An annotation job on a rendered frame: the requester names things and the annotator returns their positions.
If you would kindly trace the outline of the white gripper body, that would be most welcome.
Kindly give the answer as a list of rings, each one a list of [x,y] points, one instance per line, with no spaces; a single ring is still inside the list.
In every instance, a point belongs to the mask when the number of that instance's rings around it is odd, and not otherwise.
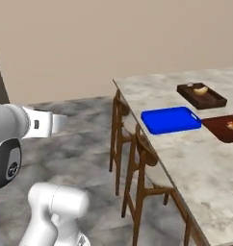
[[[60,133],[66,124],[67,116],[62,114],[53,114],[52,115],[52,134]]]

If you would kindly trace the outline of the blue tray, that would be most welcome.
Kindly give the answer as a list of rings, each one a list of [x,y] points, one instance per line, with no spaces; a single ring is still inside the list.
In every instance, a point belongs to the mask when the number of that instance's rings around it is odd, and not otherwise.
[[[201,120],[187,107],[143,111],[141,119],[153,135],[162,135],[201,128]]]

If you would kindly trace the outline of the marble dining counter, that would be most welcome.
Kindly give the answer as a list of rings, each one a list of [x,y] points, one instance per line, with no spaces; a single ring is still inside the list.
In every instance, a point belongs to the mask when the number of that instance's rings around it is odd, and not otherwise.
[[[115,78],[137,120],[145,110],[192,105],[177,93],[180,84],[202,82],[227,99],[224,108],[194,110],[199,118],[233,114],[233,67]],[[233,143],[203,127],[152,135],[142,130],[161,159],[206,246],[233,246]]]

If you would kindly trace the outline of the dark brown rectangular tray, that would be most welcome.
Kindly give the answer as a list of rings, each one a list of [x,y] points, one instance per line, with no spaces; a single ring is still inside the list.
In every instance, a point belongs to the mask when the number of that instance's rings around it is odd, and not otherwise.
[[[209,87],[202,95],[198,95],[194,92],[196,89],[202,89],[204,87],[206,87],[206,85],[203,83],[190,83],[178,85],[176,91],[197,110],[209,110],[226,106],[227,99]]]

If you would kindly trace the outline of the reddish brown tray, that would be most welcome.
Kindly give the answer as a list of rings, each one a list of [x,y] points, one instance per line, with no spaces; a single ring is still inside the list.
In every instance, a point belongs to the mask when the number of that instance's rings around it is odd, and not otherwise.
[[[229,128],[229,122],[233,122],[233,114],[204,118],[202,124],[220,141],[233,143],[233,128]]]

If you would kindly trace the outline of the wooden bar stool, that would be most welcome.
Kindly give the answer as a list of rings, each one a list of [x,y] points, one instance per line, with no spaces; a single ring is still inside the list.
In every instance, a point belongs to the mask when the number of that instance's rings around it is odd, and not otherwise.
[[[113,99],[112,108],[112,128],[111,128],[111,147],[110,147],[110,166],[109,171],[113,171],[113,164],[116,165],[116,195],[119,194],[120,169],[122,145],[130,141],[129,136],[122,133],[123,120],[130,114],[130,109],[121,97],[120,91],[116,91]]]
[[[173,185],[162,168],[158,155],[147,142],[147,138],[141,134],[140,124],[134,124],[132,129],[133,131],[129,132],[131,139],[130,154],[121,209],[121,217],[125,216],[126,209],[130,209],[131,212],[133,219],[132,246],[138,246],[143,200],[147,196],[156,195],[164,195],[164,205],[168,203],[168,197],[172,197],[184,222],[186,223],[184,246],[189,246],[191,228],[188,224],[189,215],[185,211]],[[138,184],[136,202],[133,202],[130,190],[135,172],[138,172]]]

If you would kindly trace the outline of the pale bread roll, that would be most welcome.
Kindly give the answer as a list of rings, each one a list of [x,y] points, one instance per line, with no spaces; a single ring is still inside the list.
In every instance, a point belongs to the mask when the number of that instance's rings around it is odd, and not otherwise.
[[[201,88],[195,88],[195,89],[194,89],[194,93],[195,93],[196,95],[203,95],[203,94],[205,94],[207,91],[208,91],[208,87],[207,87],[207,86],[204,86],[204,87],[201,87]]]

